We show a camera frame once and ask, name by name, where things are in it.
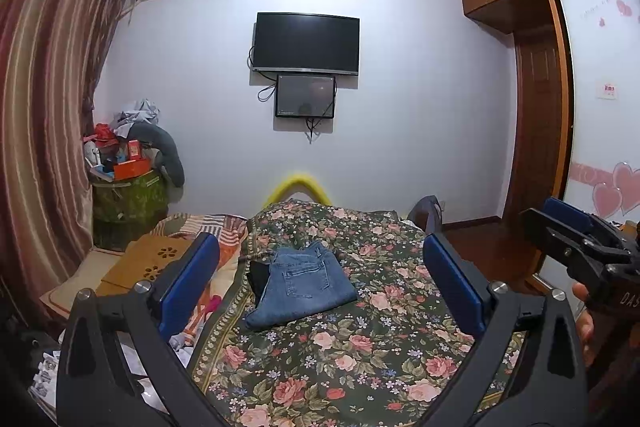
striped curtain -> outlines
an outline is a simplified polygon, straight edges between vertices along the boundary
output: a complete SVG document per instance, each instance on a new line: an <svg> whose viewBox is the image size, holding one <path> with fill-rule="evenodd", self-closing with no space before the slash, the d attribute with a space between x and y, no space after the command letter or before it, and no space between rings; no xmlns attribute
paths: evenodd
<svg viewBox="0 0 640 427"><path fill-rule="evenodd" d="M0 0L0 275L27 323L92 245L82 131L124 0Z"/></svg>

rose pattern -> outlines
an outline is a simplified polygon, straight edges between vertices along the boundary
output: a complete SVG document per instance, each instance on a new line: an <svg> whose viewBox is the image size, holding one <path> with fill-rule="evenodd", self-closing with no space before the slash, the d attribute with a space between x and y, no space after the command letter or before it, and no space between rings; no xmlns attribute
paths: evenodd
<svg viewBox="0 0 640 427"><path fill-rule="evenodd" d="M449 315L422 263L424 234L394 212L303 201L250 221L234 285L194 349L188 371L232 426L354 427L414 423L474 340ZM244 327L254 305L248 262L321 239L358 301L269 331ZM522 344L515 335L482 406L495 403Z"/></svg>

small wall-mounted screen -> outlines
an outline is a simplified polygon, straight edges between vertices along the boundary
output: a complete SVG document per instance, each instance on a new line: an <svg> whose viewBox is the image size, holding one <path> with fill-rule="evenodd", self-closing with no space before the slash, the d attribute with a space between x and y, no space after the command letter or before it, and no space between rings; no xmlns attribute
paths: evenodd
<svg viewBox="0 0 640 427"><path fill-rule="evenodd" d="M258 13L255 71L358 74L360 19L303 13Z"/></svg>
<svg viewBox="0 0 640 427"><path fill-rule="evenodd" d="M335 78L305 74L279 74L276 116L333 118Z"/></svg>

green storage bin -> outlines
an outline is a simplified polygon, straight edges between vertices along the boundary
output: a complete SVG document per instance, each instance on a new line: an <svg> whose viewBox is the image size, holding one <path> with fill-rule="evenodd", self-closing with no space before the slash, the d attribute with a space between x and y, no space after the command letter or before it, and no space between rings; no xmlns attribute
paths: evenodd
<svg viewBox="0 0 640 427"><path fill-rule="evenodd" d="M94 182L94 245L124 251L167 216L168 199L156 171L121 182Z"/></svg>

jeans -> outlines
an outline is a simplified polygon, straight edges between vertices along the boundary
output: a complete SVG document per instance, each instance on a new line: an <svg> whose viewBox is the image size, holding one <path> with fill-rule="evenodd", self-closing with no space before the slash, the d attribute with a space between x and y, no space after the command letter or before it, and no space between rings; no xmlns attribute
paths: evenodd
<svg viewBox="0 0 640 427"><path fill-rule="evenodd" d="M256 309L244 320L251 330L263 330L357 298L335 255L320 241L305 250L281 247L271 260L269 280Z"/></svg>

